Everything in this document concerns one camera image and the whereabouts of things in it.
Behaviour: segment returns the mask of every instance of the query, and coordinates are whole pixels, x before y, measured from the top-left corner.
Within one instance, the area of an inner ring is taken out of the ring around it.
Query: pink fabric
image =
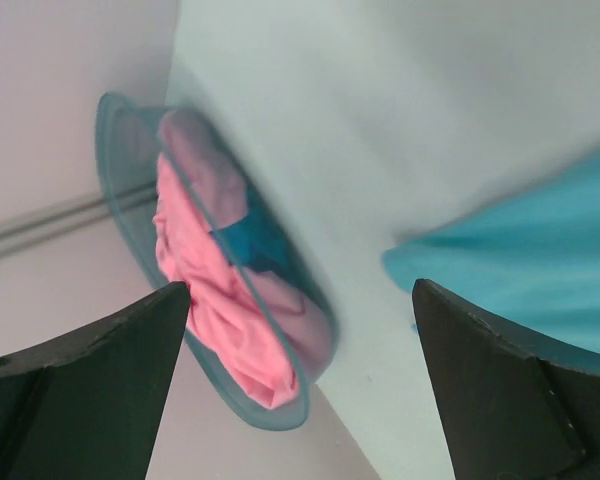
[[[230,225],[242,218],[246,213],[244,179],[213,148],[204,126],[190,114],[176,113],[164,120],[161,132],[219,224]],[[164,155],[158,159],[157,186],[158,265],[170,281],[183,281],[189,287],[187,328],[263,407],[273,409],[294,399],[299,384],[291,362]],[[305,375],[315,379],[331,359],[332,338],[325,314],[275,274],[245,271],[296,351]]]

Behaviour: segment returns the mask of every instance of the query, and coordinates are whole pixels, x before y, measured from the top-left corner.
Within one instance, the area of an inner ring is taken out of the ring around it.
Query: white wall
[[[109,315],[150,288],[112,221],[0,260],[0,355]],[[236,417],[183,346],[151,480],[379,480],[317,390],[298,430],[256,430]]]
[[[98,191],[98,98],[164,101],[177,0],[0,0],[0,221]]]
[[[329,401],[385,480],[451,478],[379,257],[600,141],[600,0],[183,0],[192,76],[340,314]]]

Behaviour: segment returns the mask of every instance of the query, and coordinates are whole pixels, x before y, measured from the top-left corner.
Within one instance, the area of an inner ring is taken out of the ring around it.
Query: folded cloth
[[[600,152],[545,185],[406,241],[383,261],[405,290],[429,278],[600,353]]]
[[[160,127],[170,153],[158,158],[156,256],[170,281],[191,292],[187,328],[213,350],[244,392],[265,408],[277,408],[299,393],[297,372],[265,313],[235,265],[211,234],[171,161],[182,167],[218,227],[247,215],[246,182],[212,143],[206,127],[189,111],[168,114]],[[245,274],[297,354],[308,380],[331,360],[332,333],[324,312],[274,272]]]

